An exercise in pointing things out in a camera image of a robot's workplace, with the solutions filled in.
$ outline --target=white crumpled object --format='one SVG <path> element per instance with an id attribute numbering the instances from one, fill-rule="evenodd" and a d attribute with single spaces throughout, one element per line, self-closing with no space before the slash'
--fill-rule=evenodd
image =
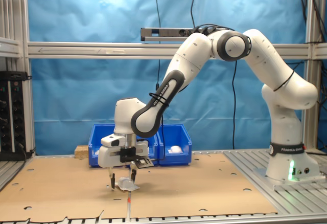
<path id="1" fill-rule="evenodd" d="M 132 181 L 129 177 L 121 177 L 118 180 L 117 186 L 123 191 L 130 191 L 130 192 L 139 189 L 139 187 L 135 185 L 134 181 Z"/>
<path id="2" fill-rule="evenodd" d="M 182 148 L 179 146 L 172 146 L 170 150 L 168 150 L 169 154 L 174 154 L 174 153 L 183 153 Z"/>

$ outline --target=blue plastic bin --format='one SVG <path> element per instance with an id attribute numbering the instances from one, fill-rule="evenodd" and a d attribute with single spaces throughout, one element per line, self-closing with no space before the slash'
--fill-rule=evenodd
<path id="1" fill-rule="evenodd" d="M 114 130 L 114 124 L 95 124 L 93 125 L 90 139 L 88 141 L 88 163 L 92 167 L 98 167 L 98 152 L 101 144 L 101 139 L 108 135 L 111 135 Z M 149 141 L 149 158 L 156 159 L 158 157 L 158 137 L 157 135 L 146 138 Z"/>
<path id="2" fill-rule="evenodd" d="M 192 141 L 183 124 L 164 124 L 165 148 L 162 140 L 162 126 L 157 133 L 159 136 L 160 165 L 187 165 L 192 161 Z M 179 146 L 182 153 L 169 153 L 172 146 Z"/>

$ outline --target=blue backdrop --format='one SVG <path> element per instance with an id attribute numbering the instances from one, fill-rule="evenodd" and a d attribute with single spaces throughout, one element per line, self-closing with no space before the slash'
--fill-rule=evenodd
<path id="1" fill-rule="evenodd" d="M 158 0 L 162 27 L 192 27 L 192 0 Z M 158 27 L 155 0 L 28 0 L 30 41 L 140 42 L 141 27 Z M 273 43 L 302 43 L 300 0 L 195 0 L 195 24 L 262 31 Z M 123 97 L 148 102 L 157 60 L 34 59 L 36 152 L 70 154 L 86 145 L 94 123 L 113 123 Z M 161 61 L 162 80 L 169 60 Z M 234 63 L 208 61 L 172 101 L 165 123 L 183 123 L 193 149 L 230 149 Z M 303 65 L 297 68 L 302 75 Z M 262 83 L 244 61 L 235 78 L 236 148 L 267 148 L 270 118 Z"/>

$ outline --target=cardboard table surface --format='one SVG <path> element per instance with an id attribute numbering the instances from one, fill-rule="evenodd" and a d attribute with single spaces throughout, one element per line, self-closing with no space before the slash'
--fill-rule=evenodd
<path id="1" fill-rule="evenodd" d="M 114 172 L 117 181 L 129 171 Z M 135 183 L 140 189 L 131 192 L 132 218 L 277 212 L 222 154 L 193 155 L 189 166 L 140 169 Z M 126 218 L 128 193 L 107 185 L 108 171 L 89 168 L 87 159 L 33 159 L 0 192 L 0 222 L 97 218 L 102 212 L 102 218 Z"/>
<path id="2" fill-rule="evenodd" d="M 135 183 L 140 189 L 131 192 L 131 218 L 277 212 L 223 154 L 139 170 Z"/>
<path id="3" fill-rule="evenodd" d="M 116 179 L 122 176 L 128 169 L 115 169 Z M 97 218 L 103 211 L 108 218 L 126 218 L 128 193 L 107 185 L 108 171 L 89 168 L 87 159 L 33 159 L 0 192 L 0 221 Z"/>

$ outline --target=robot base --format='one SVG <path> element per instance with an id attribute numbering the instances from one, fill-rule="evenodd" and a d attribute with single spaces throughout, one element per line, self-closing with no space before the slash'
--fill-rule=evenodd
<path id="1" fill-rule="evenodd" d="M 257 169 L 255 174 L 262 182 L 275 190 L 277 186 L 325 182 L 318 163 L 308 154 L 277 154 L 271 156 L 267 171 Z"/>

